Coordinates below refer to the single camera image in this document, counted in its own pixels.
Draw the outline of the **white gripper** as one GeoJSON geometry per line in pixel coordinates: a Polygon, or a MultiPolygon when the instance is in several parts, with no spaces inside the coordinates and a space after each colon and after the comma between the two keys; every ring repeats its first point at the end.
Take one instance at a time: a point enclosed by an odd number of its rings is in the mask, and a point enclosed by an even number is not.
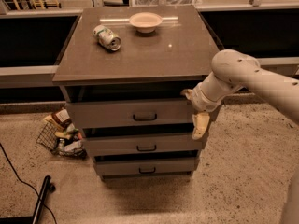
{"type": "Polygon", "coordinates": [[[194,126],[192,131],[192,139],[199,140],[204,136],[207,130],[210,121],[210,116],[208,113],[213,112],[221,104],[221,100],[210,100],[204,94],[201,83],[196,85],[192,90],[182,90],[180,94],[185,96],[188,100],[191,100],[194,109],[198,112],[201,112],[192,115],[192,122],[194,126]]]}

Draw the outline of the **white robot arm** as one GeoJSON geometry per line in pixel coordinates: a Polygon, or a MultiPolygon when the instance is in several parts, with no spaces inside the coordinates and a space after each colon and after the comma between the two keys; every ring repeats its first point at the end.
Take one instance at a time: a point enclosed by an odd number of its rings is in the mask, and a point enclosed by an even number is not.
{"type": "Polygon", "coordinates": [[[298,224],[298,82],[226,49],[183,91],[194,139],[210,138],[195,186],[201,224],[298,224]]]}

